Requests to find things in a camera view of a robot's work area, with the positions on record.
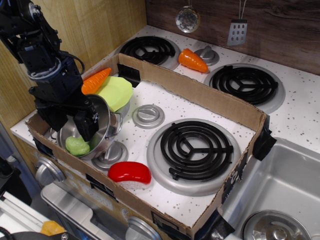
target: black coil burner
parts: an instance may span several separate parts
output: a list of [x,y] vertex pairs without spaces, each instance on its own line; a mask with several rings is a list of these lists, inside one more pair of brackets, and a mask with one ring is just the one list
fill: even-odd
[[176,54],[172,44],[162,37],[142,36],[128,41],[120,53],[159,65]]
[[[194,145],[194,139],[201,142],[200,147]],[[163,133],[160,147],[165,160],[172,166],[169,173],[174,180],[214,178],[232,163],[234,150],[218,128],[202,121],[173,123]],[[195,154],[201,154],[201,157],[193,159]]]
[[258,105],[275,95],[278,82],[260,69],[228,65],[212,76],[210,87]]

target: speckled countertop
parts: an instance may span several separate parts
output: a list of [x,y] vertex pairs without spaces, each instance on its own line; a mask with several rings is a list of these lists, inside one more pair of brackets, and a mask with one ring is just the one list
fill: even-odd
[[[219,54],[219,62],[209,67],[210,71],[228,64],[246,63],[263,67],[273,72],[283,83],[283,104],[270,113],[270,130],[273,137],[287,139],[307,149],[320,153],[320,76],[291,67],[266,61],[236,51],[214,46],[199,40],[146,26],[135,37],[158,36],[176,43],[181,50],[193,52],[210,46]],[[174,72],[204,82],[207,74],[196,72],[182,65]]]
[[[210,71],[224,65],[242,63],[257,65],[273,72],[283,83],[285,99],[283,104],[276,111],[270,114],[269,128],[272,131],[271,135],[273,137],[287,139],[307,149],[320,153],[319,76],[222,47],[217,47],[151,26],[146,26],[135,34],[133,38],[141,36],[158,36],[167,38],[176,43],[180,50],[189,48],[193,52],[198,49],[203,49],[205,46],[210,46],[219,54],[219,62],[210,66]],[[109,54],[107,58],[113,56],[113,54],[114,52]],[[179,65],[174,72],[186,75],[201,83],[204,82],[208,75],[208,73],[200,73],[182,65]],[[150,87],[154,91],[153,94],[149,92]],[[175,112],[175,116],[179,118],[192,118],[195,114],[200,114],[197,116],[201,117],[201,114],[206,114],[203,118],[208,118],[209,116],[212,122],[222,125],[234,136],[236,141],[239,143],[241,151],[245,149],[254,134],[252,130],[238,124],[230,124],[227,119],[217,114],[206,112],[208,110],[204,108],[193,107],[193,111],[186,111],[186,109],[190,109],[190,105],[192,105],[192,103],[186,102],[180,97],[168,93],[156,84],[142,82],[134,89],[133,96],[130,100],[130,110],[124,118],[123,129],[115,138],[116,141],[123,142],[128,148],[129,161],[138,161],[139,159],[145,158],[144,155],[148,142],[154,132],[160,128],[144,130],[135,127],[134,124],[132,124],[131,114],[141,105],[158,105],[158,103],[160,103],[159,95],[162,100],[166,100],[162,103],[161,107],[167,113],[165,122],[161,127],[164,124],[176,120],[173,115],[170,114],[171,112]],[[26,121],[28,117],[23,119],[16,126],[12,127],[11,131],[13,134],[33,145],[32,137],[28,133],[28,129],[26,129],[26,125],[24,124],[24,121]],[[139,139],[146,139],[146,142],[141,144],[139,143]],[[204,197],[187,197],[170,191],[168,191],[169,195],[164,195],[164,191],[165,189],[161,185],[156,184],[156,182],[153,181],[152,186],[147,190],[136,190],[132,191],[132,193],[187,226],[192,226],[195,223],[214,197],[214,195]]]

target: wooden backsplash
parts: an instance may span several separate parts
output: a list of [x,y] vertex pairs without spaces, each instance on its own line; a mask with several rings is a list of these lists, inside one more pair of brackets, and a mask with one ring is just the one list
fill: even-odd
[[238,0],[194,0],[201,16],[193,33],[176,26],[179,9],[188,0],[145,0],[147,24],[216,46],[320,75],[320,1],[247,0],[246,43],[227,46],[230,23],[239,16]]

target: hanging utensil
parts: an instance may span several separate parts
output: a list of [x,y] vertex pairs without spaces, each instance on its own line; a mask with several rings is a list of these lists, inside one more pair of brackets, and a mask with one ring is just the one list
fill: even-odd
[[241,45],[241,44],[245,44],[246,42],[248,20],[242,19],[244,16],[246,1],[247,0],[244,0],[243,9],[241,13],[241,0],[240,0],[239,19],[231,20],[228,42],[227,42],[228,46]]
[[177,27],[184,33],[192,33],[200,25],[200,14],[192,7],[192,1],[189,0],[189,5],[180,9],[175,17]]

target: metal pot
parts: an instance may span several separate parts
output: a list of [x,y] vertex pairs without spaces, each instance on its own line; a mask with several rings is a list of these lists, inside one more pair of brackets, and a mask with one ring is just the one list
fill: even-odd
[[[108,104],[99,95],[86,95],[92,102],[99,115],[99,130],[88,142],[90,152],[80,156],[83,160],[92,160],[105,153],[114,141],[115,136],[122,128],[122,115],[116,112],[110,112]],[[70,136],[78,138],[80,136],[72,117],[68,116],[67,123],[56,134],[56,143],[58,146],[66,149],[66,139]]]

